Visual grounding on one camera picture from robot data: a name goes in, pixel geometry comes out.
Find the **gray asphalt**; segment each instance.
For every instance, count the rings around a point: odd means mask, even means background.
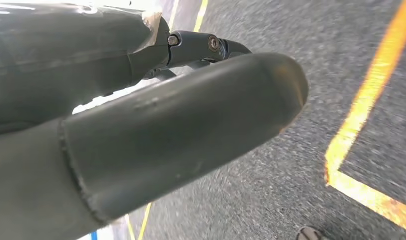
[[[209,0],[200,31],[294,57],[309,79],[309,101],[279,137],[155,201],[143,239],[293,240],[312,225],[335,240],[406,240],[404,229],[323,178],[328,144],[399,3]],[[200,4],[180,0],[173,28],[191,31]],[[340,171],[406,204],[406,48]],[[135,233],[143,212],[131,216]]]

